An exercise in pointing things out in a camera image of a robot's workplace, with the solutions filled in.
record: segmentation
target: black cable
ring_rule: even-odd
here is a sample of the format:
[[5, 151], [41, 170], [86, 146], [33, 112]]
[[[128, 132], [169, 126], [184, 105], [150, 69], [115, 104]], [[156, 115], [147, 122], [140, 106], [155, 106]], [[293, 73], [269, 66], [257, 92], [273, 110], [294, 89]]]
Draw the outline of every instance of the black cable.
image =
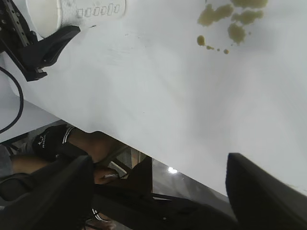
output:
[[20, 101], [19, 111], [18, 111], [16, 118], [8, 126], [6, 126], [3, 129], [0, 129], [0, 134], [1, 134], [1, 133], [4, 133], [5, 131], [7, 131], [8, 129], [12, 128], [17, 123], [17, 121], [20, 119], [21, 114], [23, 113], [23, 110], [24, 110], [24, 94], [23, 94], [23, 90], [22, 90], [20, 84], [18, 83], [18, 81], [16, 80], [16, 78], [12, 74], [10, 74], [7, 70], [2, 68], [1, 66], [0, 66], [0, 71], [5, 73], [16, 85], [16, 87], [18, 89], [19, 101]]

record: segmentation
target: person's foot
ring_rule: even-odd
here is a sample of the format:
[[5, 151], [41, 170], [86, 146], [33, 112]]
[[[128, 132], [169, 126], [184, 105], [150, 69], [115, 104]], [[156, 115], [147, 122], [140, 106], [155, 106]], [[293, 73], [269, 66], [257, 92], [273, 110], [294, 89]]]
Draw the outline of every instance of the person's foot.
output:
[[[93, 219], [93, 220], [87, 222], [87, 224], [92, 225], [92, 226], [97, 227], [97, 228], [100, 228], [101, 230], [114, 230], [114, 229], [116, 229], [116, 224], [112, 220], [110, 220], [108, 222], [104, 222], [104, 221], [99, 221], [99, 220]], [[85, 230], [95, 230], [95, 229], [92, 229], [91, 227], [86, 227]]]

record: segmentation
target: yellow liquid stain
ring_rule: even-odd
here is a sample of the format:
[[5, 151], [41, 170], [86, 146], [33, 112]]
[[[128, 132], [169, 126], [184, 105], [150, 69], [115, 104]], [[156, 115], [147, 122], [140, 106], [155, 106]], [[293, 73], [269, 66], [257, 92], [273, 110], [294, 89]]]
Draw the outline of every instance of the yellow liquid stain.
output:
[[212, 4], [208, 4], [206, 9], [201, 13], [197, 22], [203, 26], [209, 26], [213, 22], [218, 22], [221, 19], [230, 17], [233, 11], [234, 8], [231, 4], [220, 6], [216, 10], [212, 8]]
[[209, 49], [214, 50], [214, 47], [212, 47], [212, 46], [206, 46], [206, 47], [207, 47], [208, 50], [209, 50]]
[[269, 0], [231, 0], [235, 7], [241, 8], [264, 8]]
[[206, 45], [204, 36], [200, 35], [200, 36], [197, 37], [197, 44], [199, 46], [205, 46]]
[[232, 23], [228, 27], [228, 35], [230, 39], [239, 45], [241, 42], [244, 42], [246, 33], [242, 26]]
[[252, 24], [257, 18], [263, 17], [263, 11], [244, 11], [241, 14], [234, 13], [231, 17], [232, 21], [241, 22], [243, 25]]

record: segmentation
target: person's leg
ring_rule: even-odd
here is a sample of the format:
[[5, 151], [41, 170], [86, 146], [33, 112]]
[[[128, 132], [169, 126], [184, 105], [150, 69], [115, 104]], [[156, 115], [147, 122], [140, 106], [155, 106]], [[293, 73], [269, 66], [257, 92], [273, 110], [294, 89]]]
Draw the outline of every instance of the person's leg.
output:
[[52, 162], [56, 160], [57, 149], [67, 141], [87, 152], [94, 163], [103, 160], [120, 144], [102, 132], [86, 133], [75, 127], [61, 125], [49, 127], [38, 135], [32, 143], [33, 152]]
[[103, 160], [118, 144], [114, 138], [102, 132], [86, 133], [74, 128], [67, 141], [89, 154], [93, 162]]

